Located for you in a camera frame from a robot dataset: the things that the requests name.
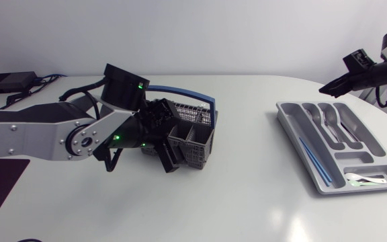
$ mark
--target black cable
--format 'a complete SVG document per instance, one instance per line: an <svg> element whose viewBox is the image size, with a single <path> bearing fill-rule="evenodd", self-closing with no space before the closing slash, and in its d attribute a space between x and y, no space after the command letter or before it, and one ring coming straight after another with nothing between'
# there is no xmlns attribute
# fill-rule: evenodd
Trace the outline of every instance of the black cable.
<svg viewBox="0 0 387 242"><path fill-rule="evenodd" d="M101 81L98 81L94 84L86 85L86 86L82 86L82 87L78 87L78 88L72 88L72 89L66 91L62 96L60 96L59 101L60 102L66 101L68 97L70 97L74 94L81 93L84 91L89 91L89 90L101 87L102 85L106 84L107 82L108 82L108 79L104 77Z"/></svg>
<svg viewBox="0 0 387 242"><path fill-rule="evenodd" d="M16 104L17 102L20 102L21 100L26 99L27 97L30 97L30 96L34 95L35 93L38 93L39 91L43 90L47 85L49 85L49 84L53 83L54 81L56 81L57 79L59 79L59 77L61 77L61 76L62 75L51 76L51 78L48 81L44 82L42 84L42 86L35 91L30 91L32 88L32 87L30 87L27 91L8 96L5 106L1 107L0 110L4 110L5 108L8 108L9 106Z"/></svg>
<svg viewBox="0 0 387 242"><path fill-rule="evenodd" d="M379 105L379 107L381 107L381 108L387 107L387 100L386 100L385 104L382 104L382 102L380 101L380 86L376 87L376 100L377 100L377 104Z"/></svg>
<svg viewBox="0 0 387 242"><path fill-rule="evenodd" d="M83 93L91 100L93 109L95 110L96 119L99 120L101 116L99 115L97 100L88 91L84 91Z"/></svg>

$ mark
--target white wall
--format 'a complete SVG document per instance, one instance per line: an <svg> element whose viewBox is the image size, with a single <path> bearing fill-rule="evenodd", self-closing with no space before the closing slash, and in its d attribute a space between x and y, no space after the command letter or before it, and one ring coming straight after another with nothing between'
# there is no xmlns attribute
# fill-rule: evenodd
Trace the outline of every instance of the white wall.
<svg viewBox="0 0 387 242"><path fill-rule="evenodd" d="M380 61L382 0L0 0L0 72L270 74L326 83L364 48Z"/></svg>

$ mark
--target cutlery tray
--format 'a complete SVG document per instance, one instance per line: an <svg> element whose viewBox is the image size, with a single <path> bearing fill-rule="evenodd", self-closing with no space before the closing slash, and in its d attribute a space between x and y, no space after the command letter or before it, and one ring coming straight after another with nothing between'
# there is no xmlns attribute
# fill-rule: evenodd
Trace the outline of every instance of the cutlery tray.
<svg viewBox="0 0 387 242"><path fill-rule="evenodd" d="M353 186L352 172L381 175L387 181L387 152L352 110L341 102L278 102L277 117L321 194L386 190L387 184ZM314 153L332 182L327 186L300 138Z"/></svg>

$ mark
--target white table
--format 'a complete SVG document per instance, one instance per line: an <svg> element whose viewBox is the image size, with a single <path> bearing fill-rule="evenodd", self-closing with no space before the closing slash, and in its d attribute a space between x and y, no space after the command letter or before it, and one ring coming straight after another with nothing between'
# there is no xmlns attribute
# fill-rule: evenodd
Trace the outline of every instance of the white table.
<svg viewBox="0 0 387 242"><path fill-rule="evenodd" d="M278 101L335 100L318 92L320 84L276 76L146 78L216 98L205 168L167 174L139 149L125 150L112 173L93 157L32 159L0 209L0 241L387 241L387 191L320 195L276 118ZM98 80L63 78L10 109L56 102ZM200 104L167 93L147 97ZM339 101L387 150L387 115L351 95Z"/></svg>

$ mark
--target gray plastic basket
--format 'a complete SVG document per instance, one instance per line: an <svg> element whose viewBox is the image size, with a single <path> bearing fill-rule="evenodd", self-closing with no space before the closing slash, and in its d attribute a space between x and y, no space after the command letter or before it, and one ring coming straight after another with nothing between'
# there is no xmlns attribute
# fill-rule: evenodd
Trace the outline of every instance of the gray plastic basket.
<svg viewBox="0 0 387 242"><path fill-rule="evenodd" d="M174 149L183 155L180 164L197 169L204 168L212 152L214 129L211 128L210 110L203 107L174 103L182 121L175 126L168 136ZM157 155L153 148L141 148L143 154Z"/></svg>

